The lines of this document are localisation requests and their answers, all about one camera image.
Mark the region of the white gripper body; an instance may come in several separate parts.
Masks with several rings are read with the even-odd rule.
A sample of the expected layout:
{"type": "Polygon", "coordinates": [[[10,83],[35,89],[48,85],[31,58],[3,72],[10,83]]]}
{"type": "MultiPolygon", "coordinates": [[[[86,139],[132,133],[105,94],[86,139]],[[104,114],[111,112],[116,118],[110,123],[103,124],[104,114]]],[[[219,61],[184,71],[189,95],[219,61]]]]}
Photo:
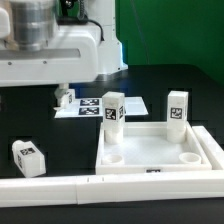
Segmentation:
{"type": "Polygon", "coordinates": [[[0,41],[0,87],[92,82],[98,74],[101,30],[60,26],[47,47],[11,51],[0,41]]]}

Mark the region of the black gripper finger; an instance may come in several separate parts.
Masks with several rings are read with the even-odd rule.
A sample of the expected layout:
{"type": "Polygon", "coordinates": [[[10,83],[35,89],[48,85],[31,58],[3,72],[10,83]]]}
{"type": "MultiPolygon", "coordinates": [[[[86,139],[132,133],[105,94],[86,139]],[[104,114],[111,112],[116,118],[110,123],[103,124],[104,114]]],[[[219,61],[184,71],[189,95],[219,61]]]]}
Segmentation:
{"type": "Polygon", "coordinates": [[[58,87],[56,88],[54,95],[55,98],[57,99],[57,105],[61,104],[61,99],[69,89],[69,84],[68,83],[62,83],[59,84],[58,87]]]}

